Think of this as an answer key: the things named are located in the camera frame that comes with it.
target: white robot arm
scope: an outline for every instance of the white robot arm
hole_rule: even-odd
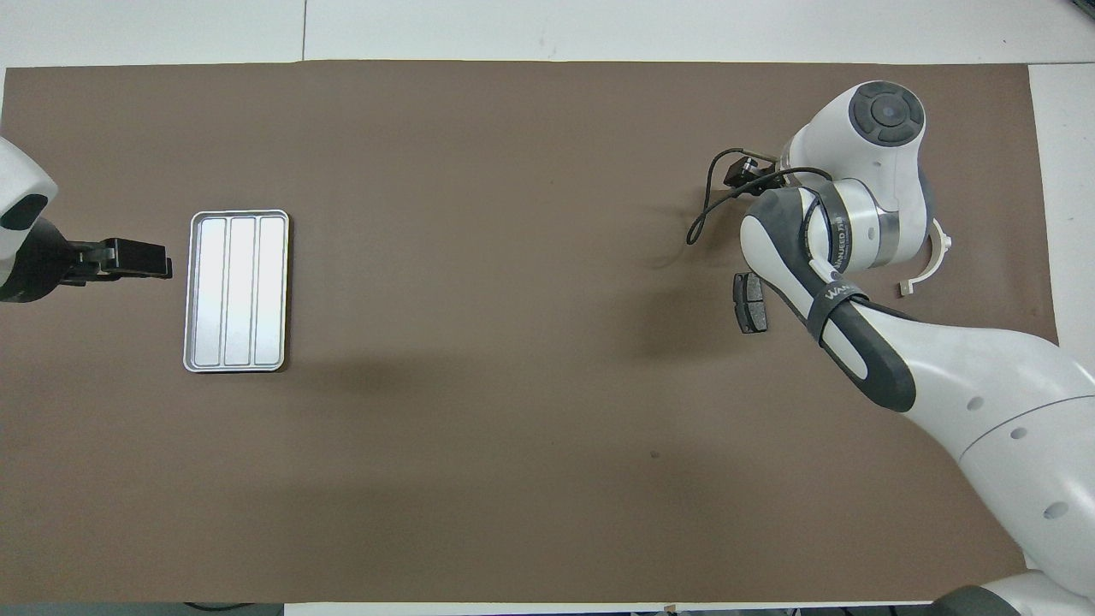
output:
[[[935,613],[1095,615],[1095,381],[1045,340],[918,323],[844,277],[923,243],[933,216],[918,162],[925,127],[920,101],[898,84],[848,90],[777,163],[832,181],[793,173],[793,185],[762,191],[741,248],[864,395],[950,453],[1038,570],[955,591]]]
[[[34,301],[57,284],[123,277],[170,278],[162,245],[108,237],[70,242],[42,210],[57,184],[30,156],[0,138],[0,301]]]

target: black velcro strap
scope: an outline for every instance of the black velcro strap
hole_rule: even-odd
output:
[[[867,299],[862,288],[843,278],[827,283],[814,295],[810,314],[806,317],[806,332],[810,333],[815,342],[821,345],[821,333],[825,332],[825,325],[829,322],[829,315],[837,310],[838,305],[853,297]]]

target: white curved bracket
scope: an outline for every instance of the white curved bracket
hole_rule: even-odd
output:
[[[932,219],[932,228],[929,230],[929,236],[932,239],[932,257],[927,259],[927,266],[924,270],[920,272],[919,276],[914,278],[909,278],[908,280],[901,280],[898,284],[898,292],[901,297],[907,294],[912,294],[912,284],[919,284],[920,282],[932,277],[932,274],[940,268],[943,264],[943,257],[946,256],[947,251],[950,249],[950,235],[943,232],[943,226],[940,225],[940,221]]]

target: metal tray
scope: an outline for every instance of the metal tray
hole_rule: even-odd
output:
[[[199,211],[191,220],[183,365],[273,372],[285,362],[289,214]]]

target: brown table surface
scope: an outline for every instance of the brown table surface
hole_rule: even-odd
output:
[[[1054,338],[1021,66],[307,62],[15,69],[2,133],[70,239],[178,275],[0,306],[0,601],[932,598],[1023,562],[955,464],[770,293],[716,151],[906,84],[955,247],[861,276]],[[181,363],[191,216],[293,219],[289,364]]]

